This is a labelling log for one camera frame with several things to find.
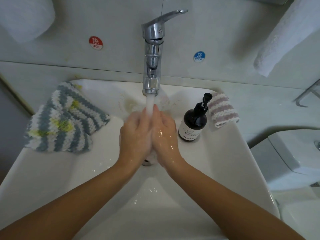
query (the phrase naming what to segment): person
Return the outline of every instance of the person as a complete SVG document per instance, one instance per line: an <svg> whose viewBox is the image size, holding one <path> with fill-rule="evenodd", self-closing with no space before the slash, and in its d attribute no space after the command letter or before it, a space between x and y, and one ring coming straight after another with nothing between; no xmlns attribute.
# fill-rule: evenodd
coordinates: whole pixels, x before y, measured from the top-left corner
<svg viewBox="0 0 320 240"><path fill-rule="evenodd" d="M189 165L180 155L175 121L154 106L132 113L120 129L118 161L0 231L0 239L72 239L134 175L154 149L170 177L230 240L303 240L284 222Z"/></svg>

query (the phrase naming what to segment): faucet handle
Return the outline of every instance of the faucet handle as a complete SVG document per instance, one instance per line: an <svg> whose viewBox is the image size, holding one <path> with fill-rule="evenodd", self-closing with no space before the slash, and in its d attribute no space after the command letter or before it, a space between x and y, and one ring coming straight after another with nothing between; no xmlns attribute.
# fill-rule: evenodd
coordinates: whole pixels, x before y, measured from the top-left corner
<svg viewBox="0 0 320 240"><path fill-rule="evenodd" d="M161 39L165 36L165 22L180 14L185 14L186 12L188 12L188 9L168 12L154 20L151 20L150 22L142 24L142 37L145 40Z"/></svg>

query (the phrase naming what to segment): person's left arm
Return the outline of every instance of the person's left arm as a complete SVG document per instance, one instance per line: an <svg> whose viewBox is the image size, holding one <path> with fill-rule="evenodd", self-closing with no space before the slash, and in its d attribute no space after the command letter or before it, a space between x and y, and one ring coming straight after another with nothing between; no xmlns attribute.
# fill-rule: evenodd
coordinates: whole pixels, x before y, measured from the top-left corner
<svg viewBox="0 0 320 240"><path fill-rule="evenodd" d="M72 239L134 175L151 150L150 119L132 113L120 130L118 161L108 170L0 231L0 239Z"/></svg>

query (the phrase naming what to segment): toilet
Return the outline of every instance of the toilet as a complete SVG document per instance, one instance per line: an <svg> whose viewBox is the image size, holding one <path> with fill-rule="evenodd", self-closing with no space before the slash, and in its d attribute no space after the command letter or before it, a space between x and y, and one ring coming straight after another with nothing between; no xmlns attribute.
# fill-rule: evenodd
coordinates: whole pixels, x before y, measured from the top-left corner
<svg viewBox="0 0 320 240"><path fill-rule="evenodd" d="M286 130L251 149L282 221L306 240L318 240L320 236L320 198L310 193L309 186L320 181L319 141L320 130ZM286 196L285 202L279 203L277 196L281 194Z"/></svg>

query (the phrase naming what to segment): sink basin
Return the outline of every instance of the sink basin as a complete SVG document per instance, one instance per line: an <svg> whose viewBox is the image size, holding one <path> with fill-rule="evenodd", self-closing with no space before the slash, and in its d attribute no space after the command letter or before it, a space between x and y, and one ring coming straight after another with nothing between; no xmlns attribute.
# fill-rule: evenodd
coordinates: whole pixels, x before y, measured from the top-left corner
<svg viewBox="0 0 320 240"><path fill-rule="evenodd" d="M111 121L92 135L83 154L39 153L24 148L0 186L0 229L111 167L119 154L123 120L142 110L142 84L75 80ZM179 127L209 89L161 85L155 98ZM220 129L208 123L193 142L180 138L185 160L206 175L279 217L266 182L236 123ZM159 165L141 166L75 236L75 239L225 239L219 227Z"/></svg>

